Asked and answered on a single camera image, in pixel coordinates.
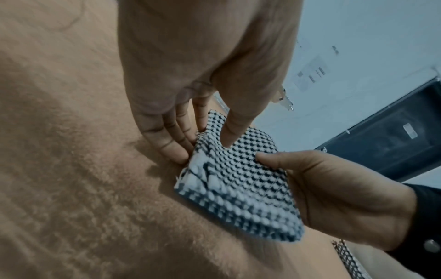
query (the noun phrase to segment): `woven fabric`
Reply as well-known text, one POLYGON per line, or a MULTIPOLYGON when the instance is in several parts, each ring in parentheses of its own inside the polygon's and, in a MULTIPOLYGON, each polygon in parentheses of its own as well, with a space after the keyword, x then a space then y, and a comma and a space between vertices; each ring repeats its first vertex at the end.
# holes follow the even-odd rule
POLYGON ((198 134, 194 153, 175 190, 221 220, 266 239, 294 242, 304 233, 283 170, 271 170, 255 160, 257 151, 277 149, 266 133, 248 128, 224 148, 220 130, 225 116, 210 111, 207 129, 198 134))
POLYGON ((332 245, 352 279, 372 279, 363 265, 349 251, 344 240, 333 241, 332 245))

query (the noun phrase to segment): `hand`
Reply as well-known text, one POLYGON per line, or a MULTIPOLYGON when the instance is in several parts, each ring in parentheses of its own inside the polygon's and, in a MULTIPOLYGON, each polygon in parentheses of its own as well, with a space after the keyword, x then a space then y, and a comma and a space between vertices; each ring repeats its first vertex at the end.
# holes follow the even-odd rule
POLYGON ((258 153, 256 158, 287 170, 305 225, 385 251, 405 239, 417 204, 410 187, 319 151, 258 153))
POLYGON ((125 0, 118 41, 124 84, 143 136, 185 163, 218 90, 230 112, 231 146, 268 104, 287 72, 303 0, 125 0))

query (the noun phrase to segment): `button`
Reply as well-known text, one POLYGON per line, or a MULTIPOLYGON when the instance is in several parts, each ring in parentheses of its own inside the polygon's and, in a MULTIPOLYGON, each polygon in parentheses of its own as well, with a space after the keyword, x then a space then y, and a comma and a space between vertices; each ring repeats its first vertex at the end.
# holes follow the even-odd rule
POLYGON ((424 249, 430 253, 438 253, 441 250, 441 247, 436 241, 429 239, 424 242, 424 249))

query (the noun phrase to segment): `white wall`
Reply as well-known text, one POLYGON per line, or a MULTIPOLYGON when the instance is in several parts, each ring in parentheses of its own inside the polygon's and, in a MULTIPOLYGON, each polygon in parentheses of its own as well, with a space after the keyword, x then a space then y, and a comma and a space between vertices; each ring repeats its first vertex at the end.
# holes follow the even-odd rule
MULTIPOLYGON (((283 84, 294 111, 271 103, 255 125, 280 150, 314 149, 386 107, 438 75, 440 15, 438 0, 305 0, 283 84), (330 72, 302 92, 296 75, 317 56, 330 72)), ((412 182, 441 188, 441 168, 412 182)))

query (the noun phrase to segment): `black sleeve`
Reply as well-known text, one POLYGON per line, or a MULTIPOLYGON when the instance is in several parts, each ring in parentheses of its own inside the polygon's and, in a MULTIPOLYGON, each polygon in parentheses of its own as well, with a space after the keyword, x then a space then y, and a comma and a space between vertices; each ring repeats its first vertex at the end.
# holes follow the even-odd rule
POLYGON ((404 242, 388 252, 403 266, 426 279, 441 278, 441 190, 411 185, 417 212, 404 242))

